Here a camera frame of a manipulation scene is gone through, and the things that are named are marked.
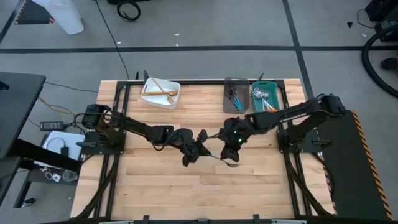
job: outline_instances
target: white bag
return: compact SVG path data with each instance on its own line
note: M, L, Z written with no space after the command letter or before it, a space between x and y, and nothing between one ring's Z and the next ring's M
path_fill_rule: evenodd
M44 7L67 34L84 30L81 16L71 0L33 0Z

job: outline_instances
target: wooden spoon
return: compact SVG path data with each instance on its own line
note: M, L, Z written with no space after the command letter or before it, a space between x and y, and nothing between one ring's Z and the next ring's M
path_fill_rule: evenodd
M168 92L148 92L142 93L141 96L159 96L159 95L169 95L169 96L177 96L178 90L172 90Z
M159 83L157 83L157 81L156 81L153 77L149 77L149 78L152 78L152 80L155 82L155 84L157 85L157 87L159 87L160 90L162 90L162 92L165 93L165 91L163 90L163 88L159 85ZM168 101L170 104L174 103L173 98L171 98L169 95L166 95L166 96L167 96L167 101Z

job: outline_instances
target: white bowl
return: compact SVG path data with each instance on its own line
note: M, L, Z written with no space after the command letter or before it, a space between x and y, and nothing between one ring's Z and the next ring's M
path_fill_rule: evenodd
M144 88L142 89L142 93L150 93L150 92L159 92L162 91L160 88L156 85L156 82L162 87L164 91L172 91L172 90L178 90L177 96L171 96L174 100L174 103L169 103L167 101L167 96L166 95L160 95L160 96L141 96L142 99L145 100L145 102L149 105L152 106L159 106L161 108L166 108L166 109L175 109L178 103L178 99L180 98L180 90L181 90L181 85L177 82L171 82L168 80L161 80L158 78L148 78L147 81L145 82Z

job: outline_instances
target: teal tray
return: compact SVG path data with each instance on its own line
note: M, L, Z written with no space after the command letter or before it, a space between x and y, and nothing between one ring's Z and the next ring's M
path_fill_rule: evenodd
M256 81L253 83L251 86L251 90L255 87L258 87L262 91L266 91L269 94L268 97L268 103L274 107L275 109L279 110L279 102L278 102L278 96L276 93L277 85L274 82L271 81ZM262 110L262 100L255 97L253 92L252 92L252 99L253 99L253 111L256 112L263 112Z

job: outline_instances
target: wooden tabletop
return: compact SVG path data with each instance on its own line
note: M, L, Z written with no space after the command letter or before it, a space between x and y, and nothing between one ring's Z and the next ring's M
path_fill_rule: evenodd
M299 79L284 81L290 106L305 101ZM97 103L112 107L116 82L101 82ZM237 117L223 113L223 85L182 85L175 110L147 105L139 96L141 90L142 86L131 87L127 115L149 125L189 128L194 136L205 129L212 135L225 119ZM283 108L279 92L278 97ZM246 113L253 113L252 104ZM184 167L178 149L166 147L157 152L143 137L128 133L119 163L112 220L142 220L144 215L150 215L151 220L252 219L253 214L260 218L293 218L284 159L275 132L251 136L239 151L237 168L210 157L201 157ZM223 143L209 139L205 146L218 156ZM334 213L323 166L309 154L301 158L308 188L326 210ZM103 156L93 156L83 164L71 217L78 215L96 192L102 161ZM297 192L304 214L299 189ZM104 195L102 215L108 193Z

